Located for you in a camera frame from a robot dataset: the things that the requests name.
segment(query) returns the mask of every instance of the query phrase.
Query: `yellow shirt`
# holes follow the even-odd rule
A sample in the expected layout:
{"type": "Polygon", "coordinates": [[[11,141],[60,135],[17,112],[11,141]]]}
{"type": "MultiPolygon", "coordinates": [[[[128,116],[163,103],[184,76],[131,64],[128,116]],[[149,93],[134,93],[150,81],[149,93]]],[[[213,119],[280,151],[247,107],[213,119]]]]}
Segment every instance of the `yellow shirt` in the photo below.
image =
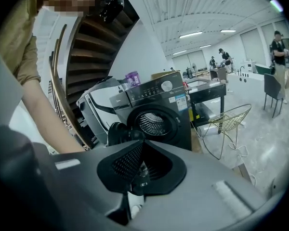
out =
{"type": "Polygon", "coordinates": [[[32,35],[37,0],[19,0],[0,29],[0,55],[21,85],[40,76],[36,37],[32,35]]]}

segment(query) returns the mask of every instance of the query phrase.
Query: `ceiling light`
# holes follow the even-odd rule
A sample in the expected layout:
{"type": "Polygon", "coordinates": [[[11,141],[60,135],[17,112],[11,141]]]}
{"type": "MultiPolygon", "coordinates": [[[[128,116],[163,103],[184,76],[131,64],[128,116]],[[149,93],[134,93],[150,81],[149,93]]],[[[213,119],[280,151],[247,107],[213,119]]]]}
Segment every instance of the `ceiling light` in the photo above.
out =
{"type": "Polygon", "coordinates": [[[179,51],[177,53],[174,53],[173,55],[180,54],[180,53],[185,52],[185,51],[179,51]]]}
{"type": "Polygon", "coordinates": [[[271,0],[270,3],[273,4],[273,6],[275,8],[277,8],[277,10],[279,12],[283,12],[284,11],[283,7],[280,5],[280,3],[277,0],[271,0]]]}
{"type": "Polygon", "coordinates": [[[235,30],[221,30],[221,33],[234,33],[235,30]]]}
{"type": "Polygon", "coordinates": [[[186,37],[194,36],[194,35],[198,35],[198,34],[202,34],[202,32],[196,32],[196,33],[191,33],[191,34],[182,35],[182,36],[180,36],[179,38],[182,39],[182,38],[186,38],[186,37]]]}
{"type": "Polygon", "coordinates": [[[199,47],[199,48],[205,48],[205,47],[209,47],[209,46],[211,46],[211,45],[208,44],[208,45],[205,45],[205,46],[201,46],[201,47],[199,47]]]}

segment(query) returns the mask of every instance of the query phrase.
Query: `purple cup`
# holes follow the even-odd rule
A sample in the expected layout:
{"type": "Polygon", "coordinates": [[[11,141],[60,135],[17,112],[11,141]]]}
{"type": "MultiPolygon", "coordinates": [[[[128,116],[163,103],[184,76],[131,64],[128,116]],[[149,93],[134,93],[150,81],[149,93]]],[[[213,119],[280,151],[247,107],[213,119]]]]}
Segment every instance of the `purple cup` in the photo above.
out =
{"type": "Polygon", "coordinates": [[[125,78],[131,87],[136,87],[140,85],[139,74],[137,71],[125,75],[125,78]]]}

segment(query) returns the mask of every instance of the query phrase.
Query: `faucet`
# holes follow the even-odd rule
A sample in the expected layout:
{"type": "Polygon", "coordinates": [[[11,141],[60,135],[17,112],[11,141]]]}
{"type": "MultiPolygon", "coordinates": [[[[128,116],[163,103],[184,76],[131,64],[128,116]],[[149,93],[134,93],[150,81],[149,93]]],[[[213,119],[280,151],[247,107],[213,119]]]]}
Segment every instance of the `faucet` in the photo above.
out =
{"type": "Polygon", "coordinates": [[[242,76],[242,71],[241,71],[242,68],[245,69],[245,67],[244,67],[244,66],[241,66],[241,67],[240,67],[240,76],[242,76]]]}

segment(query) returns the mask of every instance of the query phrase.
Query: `staircase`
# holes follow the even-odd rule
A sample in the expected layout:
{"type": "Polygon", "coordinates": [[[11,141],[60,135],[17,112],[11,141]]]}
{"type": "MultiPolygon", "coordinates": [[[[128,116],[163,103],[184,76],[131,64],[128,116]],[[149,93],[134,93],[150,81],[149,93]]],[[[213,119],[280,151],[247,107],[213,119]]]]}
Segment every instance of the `staircase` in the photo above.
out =
{"type": "Polygon", "coordinates": [[[71,46],[66,72],[66,98],[76,117],[82,114],[76,101],[85,90],[108,76],[128,33],[139,19],[128,0],[110,24],[97,14],[84,18],[71,46]]]}

